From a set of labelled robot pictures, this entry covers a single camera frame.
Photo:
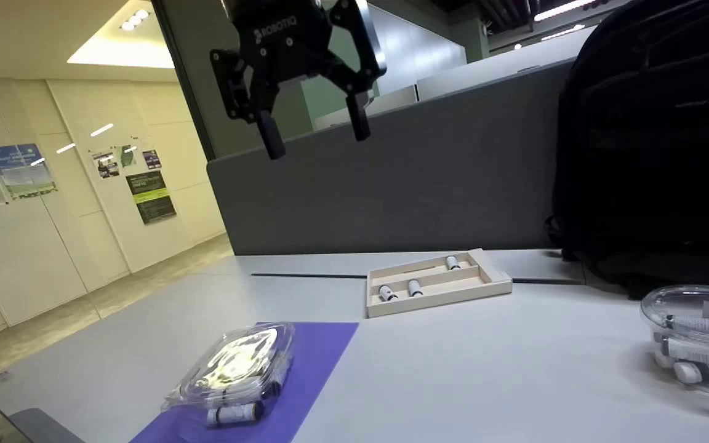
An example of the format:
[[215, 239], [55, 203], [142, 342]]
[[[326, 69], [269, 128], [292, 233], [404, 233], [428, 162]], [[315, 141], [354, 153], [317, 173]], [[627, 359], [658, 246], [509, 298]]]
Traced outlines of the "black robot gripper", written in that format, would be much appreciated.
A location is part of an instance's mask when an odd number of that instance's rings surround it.
[[221, 0], [238, 36], [237, 49], [211, 49], [209, 63], [231, 119], [258, 127], [270, 160], [286, 156], [270, 117], [278, 87], [326, 77], [348, 101], [358, 141], [371, 137], [364, 93], [386, 75], [366, 0]]

